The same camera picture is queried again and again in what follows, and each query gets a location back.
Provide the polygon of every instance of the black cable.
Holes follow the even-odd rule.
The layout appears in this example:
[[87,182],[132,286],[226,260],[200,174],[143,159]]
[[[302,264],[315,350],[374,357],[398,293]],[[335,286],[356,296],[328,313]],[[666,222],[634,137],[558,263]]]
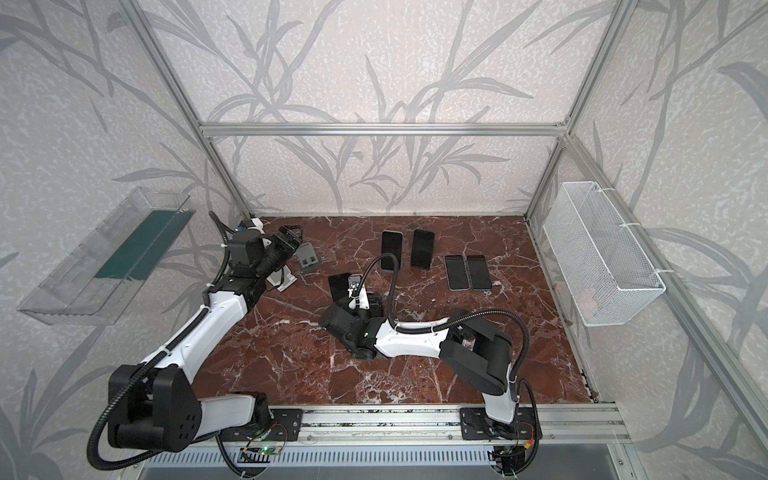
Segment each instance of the black cable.
[[[219,230],[219,234],[221,235],[221,240],[224,243],[224,259],[219,272],[216,275],[216,279],[214,280],[214,284],[216,284],[219,282],[219,280],[221,280],[221,277],[223,276],[223,273],[227,268],[227,264],[229,263],[230,259],[230,252],[229,249],[227,249],[227,244],[229,243],[227,232],[234,233],[234,230],[224,225],[221,220],[219,220],[219,217],[215,212],[209,211],[208,215],[216,224],[216,228]],[[192,331],[197,328],[198,325],[200,325],[200,322],[202,322],[205,316],[210,312],[210,298],[207,298],[207,293],[204,293],[203,297],[204,307],[200,310],[197,316],[167,345],[165,345],[162,352],[159,352],[152,358],[152,360],[145,363],[141,368],[139,368],[139,370],[136,371],[136,373],[127,381],[127,383],[123,385],[123,388],[121,388],[118,393],[110,399],[109,403],[107,404],[107,408],[104,409],[99,418],[96,420],[94,428],[91,430],[91,435],[88,437],[88,443],[85,449],[88,463],[90,463],[93,468],[96,468],[97,470],[119,470],[161,453],[160,451],[147,451],[138,455],[134,455],[133,457],[126,458],[124,460],[111,462],[109,460],[104,460],[101,455],[99,455],[98,442],[101,438],[101,434],[104,432],[104,428],[109,422],[110,415],[118,406],[120,401],[122,401],[127,393],[131,391],[131,389],[133,389],[136,385],[138,385],[139,382],[146,378],[150,370],[152,370],[163,358],[165,358],[168,355],[168,352],[179,346],[179,344],[184,341],[184,339],[187,338],[187,336],[189,336],[189,334],[192,333]],[[207,440],[209,438],[211,438],[211,435],[205,435],[204,437],[201,437],[194,442],[202,442],[203,440]]]
[[366,278],[368,277],[368,274],[371,272],[371,270],[373,270],[373,267],[375,267],[376,264],[384,258],[391,258],[392,264],[394,265],[394,268],[392,269],[392,280],[389,282],[389,295],[387,296],[387,299],[386,299],[386,319],[389,322],[389,326],[391,326],[392,329],[396,329],[397,323],[395,322],[395,319],[392,317],[392,311],[395,309],[395,287],[397,285],[397,273],[400,270],[400,265],[394,253],[382,253],[381,255],[373,259],[371,264],[368,265],[368,268],[366,268],[366,272],[362,275],[362,278],[360,279],[360,284],[352,293],[352,296],[355,298],[360,296],[360,290],[362,290],[362,286],[366,284]]
[[211,282],[211,284],[216,285],[224,276],[224,272],[227,271],[227,265],[229,265],[230,262],[230,248],[228,247],[230,239],[227,237],[227,232],[234,233],[234,230],[229,228],[227,225],[224,225],[224,223],[219,220],[219,216],[216,215],[216,212],[209,210],[208,216],[211,218],[211,220],[214,221],[214,225],[216,225],[217,230],[219,230],[221,241],[224,244],[224,259],[221,260],[221,266],[219,267],[219,271],[216,273],[216,278],[214,278],[214,281]]
[[520,327],[520,330],[522,331],[523,344],[520,348],[520,353],[518,354],[518,358],[515,360],[515,364],[512,366],[512,370],[509,373],[509,379],[514,380],[518,374],[520,365],[522,365],[523,360],[525,360],[525,356],[528,355],[528,347],[531,345],[531,335],[530,333],[528,333],[528,327],[525,325],[525,322],[523,322],[523,320],[516,313],[508,312],[507,310],[501,310],[496,308],[488,308],[483,310],[477,310],[471,313],[466,313],[465,315],[462,315],[459,318],[448,320],[445,323],[441,323],[440,325],[433,326],[433,327],[425,326],[421,328],[404,328],[404,327],[398,326],[395,328],[395,330],[400,333],[409,333],[413,335],[419,335],[420,333],[439,332],[441,330],[449,329],[452,326],[460,325],[461,323],[464,323],[469,319],[472,319],[478,316],[486,316],[486,315],[503,315],[508,318],[511,318],[515,321],[515,323],[518,324],[518,326]]
[[192,441],[192,443],[200,443],[205,442],[206,440],[211,440],[216,435],[219,435],[221,433],[221,430],[217,430],[215,432],[207,433],[201,437],[197,437],[195,440]]
[[528,456],[528,458],[525,459],[525,463],[522,467],[520,467],[519,470],[515,471],[515,475],[522,472],[528,466],[533,462],[534,457],[536,456],[536,452],[538,452],[538,436],[541,434],[541,424],[538,421],[538,409],[536,408],[536,399],[533,396],[533,389],[531,388],[531,384],[528,383],[528,380],[526,379],[520,379],[520,383],[518,384],[518,395],[520,394],[520,387],[525,385],[525,389],[528,390],[528,396],[531,397],[531,410],[533,410],[533,423],[534,423],[534,438],[533,438],[533,449],[531,450],[531,454]]
[[216,272],[216,278],[214,278],[214,281],[211,282],[211,285],[216,285],[219,283],[219,280],[221,280],[224,277],[224,272],[227,271],[227,266],[230,264],[230,249],[227,247],[224,247],[224,258],[221,260],[221,266],[219,266],[219,271]]
[[224,463],[227,464],[227,467],[240,478],[256,478],[259,474],[255,475],[248,475],[245,470],[242,470],[237,467],[237,465],[232,462],[232,459],[227,454],[227,450],[224,448],[224,442],[221,441],[221,434],[216,435],[216,444],[219,446],[219,453],[221,454],[221,458],[224,459]]
[[214,221],[214,223],[216,224],[216,228],[219,229],[219,233],[221,233],[221,236],[224,238],[224,243],[226,243],[227,235],[224,232],[235,233],[235,231],[229,228],[227,225],[224,225],[224,222],[219,220],[219,216],[216,215],[216,212],[209,210],[208,216],[211,218],[211,220]]
[[141,380],[147,376],[147,373],[153,369],[154,366],[157,365],[163,358],[165,358],[166,355],[167,353],[160,352],[155,355],[152,360],[145,363],[131,377],[131,379],[129,379],[128,382],[123,385],[123,388],[120,389],[117,395],[112,397],[112,400],[109,402],[109,404],[107,404],[107,408],[104,409],[99,418],[96,420],[96,425],[94,425],[93,430],[91,430],[91,436],[88,437],[88,443],[85,449],[85,456],[88,458],[88,463],[91,464],[91,467],[96,468],[97,470],[120,470],[121,468],[130,467],[131,465],[146,460],[147,458],[154,457],[160,453],[147,451],[140,453],[139,455],[126,458],[125,460],[110,462],[109,460],[104,460],[101,455],[99,455],[98,441],[99,438],[101,438],[101,433],[104,431],[104,427],[107,426],[109,415],[112,414],[112,411],[115,409],[115,407],[118,406],[118,403],[123,399],[123,397],[125,397],[125,394],[134,388],[139,382],[141,382]]
[[115,396],[113,396],[109,403],[107,404],[107,408],[104,409],[104,411],[101,413],[101,415],[96,420],[96,424],[94,425],[93,430],[91,430],[91,436],[88,437],[88,443],[85,448],[85,456],[88,458],[88,463],[91,464],[93,468],[96,468],[97,470],[120,470],[122,468],[130,467],[131,465],[134,465],[138,462],[141,462],[143,460],[146,460],[147,458],[154,457],[158,453],[161,453],[160,451],[147,451],[144,453],[140,453],[138,455],[135,455],[130,458],[126,458],[125,460],[118,460],[116,462],[111,462],[109,460],[104,460],[101,455],[99,455],[98,452],[98,441],[101,438],[101,433],[104,431],[104,428],[107,426],[107,422],[109,421],[109,417],[114,411],[114,409],[118,406],[118,403],[122,401],[122,399],[127,395],[128,392],[131,391],[136,385],[138,385],[139,382],[144,380],[144,378],[147,376],[150,370],[154,368],[163,358],[165,358],[168,353],[174,348],[176,348],[179,343],[181,343],[187,336],[192,332],[192,330],[195,329],[196,326],[200,324],[200,322],[203,321],[203,318],[208,314],[210,311],[209,308],[203,308],[200,313],[197,314],[197,316],[190,322],[189,325],[187,325],[187,328],[182,330],[178,335],[174,337],[166,346],[165,350],[162,352],[159,352],[157,355],[152,357],[152,360],[145,363],[139,370],[136,371],[136,373],[128,380],[128,382],[123,385],[123,388],[121,388]]

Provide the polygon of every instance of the robotic arm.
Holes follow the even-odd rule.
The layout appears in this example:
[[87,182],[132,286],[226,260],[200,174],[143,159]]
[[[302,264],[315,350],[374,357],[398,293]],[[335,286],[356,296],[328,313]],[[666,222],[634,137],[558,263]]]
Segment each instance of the robotic arm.
[[[110,402],[88,439],[87,457],[94,468],[117,470],[160,452],[180,452],[229,427],[246,425],[264,432],[271,425],[263,393],[198,399],[191,383],[214,347],[256,305],[266,291],[266,281],[280,290],[286,279],[295,280],[286,262],[303,235],[295,226],[281,227],[277,234],[267,236],[258,219],[233,231],[213,212],[210,215],[225,248],[217,278],[203,294],[203,305],[166,343],[141,363],[120,366],[110,377]],[[231,240],[227,231],[232,233]],[[381,299],[366,292],[365,278],[387,255],[395,261],[395,273],[385,311]],[[392,318],[397,269],[391,253],[375,259],[362,276],[350,277],[349,297],[331,305],[319,324],[355,358],[373,359],[381,354],[441,359],[482,392],[489,421],[496,430],[504,431],[504,425],[515,421],[518,407],[515,381],[529,341],[525,324],[514,313],[495,309],[459,312],[434,322],[398,323]],[[483,319],[485,315],[507,316],[520,326],[523,343],[514,362],[510,336]],[[103,459],[98,443],[105,428],[112,447],[147,451],[116,462]]]
[[[387,256],[395,264],[395,273],[385,314],[381,299],[368,294],[364,282],[376,263]],[[377,354],[441,359],[460,379],[482,393],[485,413],[492,421],[512,423],[519,403],[515,391],[517,372],[530,342],[527,326],[514,313],[497,309],[458,311],[433,322],[395,322],[392,300],[397,268],[394,255],[385,253],[371,262],[364,275],[350,276],[349,298],[330,306],[320,317],[319,325],[358,359],[373,359]],[[507,316],[519,325],[523,343],[514,362],[511,337],[482,318],[487,315]]]
[[[213,212],[210,215],[225,249],[217,278],[203,294],[200,309],[166,343],[142,363],[122,365],[112,373],[110,402],[88,439],[87,457],[94,468],[117,470],[159,452],[180,452],[229,427],[252,425],[266,430],[270,425],[263,394],[198,399],[191,383],[214,347],[256,305],[266,291],[266,281],[280,288],[286,278],[295,280],[286,272],[286,262],[302,242],[301,229],[281,227],[267,236],[258,219],[235,231]],[[231,240],[227,231],[232,233]],[[111,446],[147,452],[118,462],[104,460],[98,442],[105,427]]]

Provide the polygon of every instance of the metal basket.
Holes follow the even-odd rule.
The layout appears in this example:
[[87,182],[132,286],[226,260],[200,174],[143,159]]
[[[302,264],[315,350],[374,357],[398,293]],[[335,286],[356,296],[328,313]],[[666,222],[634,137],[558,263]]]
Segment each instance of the metal basket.
[[595,182],[563,183],[544,232],[586,326],[622,325],[666,289]]

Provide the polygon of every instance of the wire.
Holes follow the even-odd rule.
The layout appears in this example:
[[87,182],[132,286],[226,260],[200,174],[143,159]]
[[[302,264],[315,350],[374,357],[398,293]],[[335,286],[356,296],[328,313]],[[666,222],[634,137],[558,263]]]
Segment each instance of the wire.
[[536,457],[536,452],[538,452],[538,436],[536,435],[536,432],[541,431],[541,424],[538,421],[538,408],[536,407],[536,399],[533,396],[533,389],[531,388],[531,384],[528,383],[528,380],[520,380],[520,383],[518,384],[518,395],[520,394],[520,387],[523,385],[525,385],[525,389],[528,391],[528,396],[531,398],[531,410],[533,410],[534,425],[531,426],[533,429],[533,449],[531,450],[531,454],[528,456],[528,458],[525,459],[523,466],[520,467],[519,470],[515,471],[515,475],[528,468],[531,462],[533,462],[533,459]]
[[187,325],[186,328],[184,328],[165,346],[163,351],[159,352],[157,355],[152,357],[152,360],[139,368],[139,370],[125,383],[125,385],[123,385],[123,388],[121,388],[118,393],[110,399],[109,403],[107,404],[107,408],[104,409],[104,411],[96,420],[96,424],[94,425],[93,430],[91,430],[91,436],[88,437],[88,443],[86,444],[85,448],[85,456],[88,458],[88,463],[90,463],[93,468],[96,468],[97,470],[120,470],[122,468],[127,468],[138,462],[146,460],[147,458],[154,457],[159,453],[162,453],[162,451],[149,450],[133,457],[126,458],[125,460],[111,462],[109,460],[104,460],[99,454],[98,441],[101,438],[101,433],[104,432],[104,428],[107,426],[110,415],[112,415],[112,412],[115,408],[117,408],[122,399],[136,385],[144,380],[150,370],[152,370],[163,358],[168,355],[168,352],[175,349],[185,338],[187,338],[192,330],[194,330],[195,327],[197,327],[200,322],[203,321],[203,318],[205,318],[208,312],[210,312],[209,306],[205,306],[203,309],[201,309],[200,313],[198,313],[197,316],[190,322],[190,324]]
[[286,448],[286,443],[288,443],[288,429],[286,428],[285,425],[283,425],[281,423],[276,423],[276,424],[272,425],[272,428],[275,428],[275,427],[283,427],[283,430],[286,433],[286,437],[283,439],[283,446],[281,446],[280,450],[277,451],[277,453],[280,453],[280,452],[283,451],[284,448]]
[[387,296],[387,302],[386,302],[386,319],[389,322],[389,326],[391,326],[393,330],[399,333],[406,333],[409,335],[419,335],[422,333],[440,332],[442,330],[449,329],[452,326],[460,325],[469,319],[473,319],[479,316],[485,316],[485,315],[506,316],[514,320],[515,323],[518,324],[523,334],[523,344],[520,348],[520,353],[518,354],[518,358],[515,360],[515,364],[512,366],[512,370],[509,373],[510,380],[514,380],[515,377],[517,377],[518,370],[520,369],[520,365],[522,365],[523,360],[525,360],[525,356],[528,355],[528,347],[531,345],[531,335],[528,332],[528,326],[525,325],[525,322],[523,322],[523,320],[520,318],[520,316],[518,316],[517,313],[509,312],[507,310],[491,308],[491,309],[483,309],[483,310],[477,310],[475,312],[467,313],[465,315],[460,316],[457,319],[448,320],[445,323],[441,323],[440,325],[431,326],[431,327],[427,326],[427,327],[421,327],[421,328],[404,328],[404,327],[398,326],[393,316],[393,310],[394,310],[394,303],[395,303],[395,288],[397,285],[397,274],[399,272],[399,262],[397,261],[397,257],[393,253],[382,253],[381,255],[373,259],[370,265],[368,265],[368,268],[366,268],[365,273],[362,275],[362,278],[360,279],[360,284],[357,286],[357,288],[353,292],[352,294],[353,297],[360,296],[360,290],[362,290],[363,285],[365,285],[366,278],[368,278],[368,274],[371,272],[371,270],[373,270],[373,267],[384,258],[390,258],[394,263],[394,268],[392,269],[392,280],[389,283],[389,295]]
[[235,475],[237,475],[240,478],[256,478],[259,474],[255,475],[248,475],[245,470],[240,469],[237,465],[232,462],[232,459],[230,458],[229,454],[227,454],[227,449],[224,448],[224,442],[221,441],[221,434],[216,435],[216,445],[219,447],[219,453],[221,454],[221,458],[224,459],[224,463],[227,464],[227,467],[229,470],[232,471]]
[[221,430],[217,430],[215,432],[207,433],[201,437],[197,437],[195,440],[192,441],[192,443],[200,443],[205,442],[206,440],[211,440],[216,435],[219,435],[221,433]]
[[362,275],[360,284],[352,293],[352,296],[355,298],[360,296],[360,290],[362,290],[362,286],[366,284],[366,278],[368,278],[368,274],[371,272],[371,270],[373,270],[373,267],[375,267],[376,264],[384,258],[392,259],[392,263],[394,265],[392,268],[392,280],[389,282],[389,295],[386,299],[386,319],[389,322],[389,326],[391,326],[394,330],[397,329],[397,322],[395,322],[395,319],[392,317],[392,311],[395,309],[395,286],[397,285],[397,273],[400,271],[400,265],[394,253],[382,253],[373,259],[371,264],[368,265],[368,268],[366,268],[365,273]]
[[[533,443],[533,449],[531,450],[531,454],[530,454],[530,455],[529,455],[529,456],[528,456],[528,457],[525,459],[525,462],[523,463],[523,466],[522,466],[522,467],[520,467],[520,469],[518,469],[518,470],[513,470],[513,471],[512,471],[512,475],[513,475],[515,478],[517,478],[517,475],[518,475],[520,472],[522,472],[523,470],[525,470],[526,468],[528,468],[528,466],[530,466],[530,464],[533,462],[533,459],[534,459],[534,457],[536,456],[536,452],[538,452],[538,437],[537,437],[537,432],[540,432],[540,431],[541,431],[541,424],[540,424],[540,423],[539,423],[539,421],[538,421],[538,408],[537,408],[537,406],[536,406],[536,399],[535,399],[535,398],[534,398],[534,396],[533,396],[533,389],[531,388],[531,384],[530,384],[530,383],[528,383],[528,380],[526,380],[526,379],[520,379],[520,383],[518,384],[518,391],[517,391],[517,394],[518,394],[518,395],[520,394],[520,388],[521,388],[523,385],[525,385],[525,389],[528,391],[528,396],[529,396],[529,397],[531,397],[531,410],[533,411],[533,419],[534,419],[534,424],[533,424],[533,425],[531,425],[531,424],[530,424],[530,423],[528,423],[528,422],[521,422],[521,423],[522,423],[522,424],[525,424],[525,425],[528,425],[529,427],[531,427],[531,439],[530,439],[530,440],[528,440],[528,442],[527,442],[525,445],[523,445],[523,446],[524,446],[524,449],[523,449],[523,450],[521,450],[520,452],[510,452],[510,453],[504,453],[504,452],[488,452],[488,454],[489,454],[491,457],[496,457],[496,458],[513,458],[513,457],[517,457],[517,456],[520,456],[520,455],[524,455],[524,454],[525,454],[525,451],[526,451],[526,450],[527,450],[527,449],[528,449],[528,448],[531,446],[531,443]],[[499,468],[497,465],[493,465],[493,469],[494,469],[494,470],[495,470],[497,473],[499,473],[499,474],[503,474],[503,473],[504,473],[504,472],[503,472],[503,471],[502,471],[502,470],[501,470],[501,469],[500,469],[500,468]]]
[[520,365],[522,365],[523,360],[525,360],[525,356],[528,355],[528,347],[531,345],[531,334],[528,332],[528,326],[525,325],[525,322],[523,322],[523,320],[516,313],[496,308],[488,308],[467,313],[460,316],[459,318],[448,320],[447,322],[441,323],[437,326],[426,326],[420,328],[404,328],[397,326],[395,331],[414,335],[419,335],[420,333],[439,332],[441,330],[449,329],[452,326],[460,325],[469,319],[486,315],[502,315],[513,319],[515,323],[518,324],[518,327],[520,327],[520,330],[523,334],[523,343],[520,347],[520,353],[518,354],[518,358],[515,360],[515,363],[512,365],[512,369],[509,373],[509,379],[514,381],[515,377],[518,375]]
[[219,216],[216,215],[216,212],[214,212],[212,210],[209,210],[208,211],[208,216],[214,221],[214,223],[216,224],[216,228],[219,229],[219,233],[221,233],[221,236],[224,237],[224,243],[226,243],[227,242],[227,235],[222,233],[222,230],[224,232],[229,232],[229,233],[235,233],[235,231],[232,230],[231,228],[229,228],[227,225],[224,225],[224,222],[222,222],[219,219]]
[[221,260],[221,266],[219,266],[219,271],[216,273],[216,277],[214,278],[214,281],[211,282],[213,285],[216,285],[224,276],[224,272],[227,271],[227,265],[229,265],[229,262],[230,262],[230,248],[228,246],[230,239],[229,237],[227,237],[227,232],[234,233],[234,230],[229,228],[227,225],[224,225],[223,222],[219,220],[219,217],[218,215],[216,215],[216,212],[209,210],[208,216],[211,218],[211,220],[214,221],[214,225],[216,225],[217,230],[219,230],[219,235],[221,235],[221,240],[224,244],[224,259]]

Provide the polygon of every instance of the black smartphone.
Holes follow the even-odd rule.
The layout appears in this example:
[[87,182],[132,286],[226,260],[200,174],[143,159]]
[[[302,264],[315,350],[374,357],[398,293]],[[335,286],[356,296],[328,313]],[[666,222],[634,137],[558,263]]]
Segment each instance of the black smartphone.
[[411,266],[429,270],[432,266],[432,252],[435,249],[435,233],[427,230],[414,230],[411,248]]
[[448,272],[448,288],[451,290],[469,290],[467,267],[463,255],[446,255],[445,271]]
[[351,273],[339,273],[328,277],[328,286],[331,289],[331,298],[336,303],[349,296],[349,276]]
[[[402,233],[384,230],[382,232],[382,253],[394,253],[397,257],[397,265],[402,266]],[[388,273],[395,271],[395,264],[391,258],[382,258],[381,267]]]
[[469,268],[469,282],[473,290],[486,291],[491,289],[491,274],[488,273],[488,264],[483,255],[467,255],[467,267]]

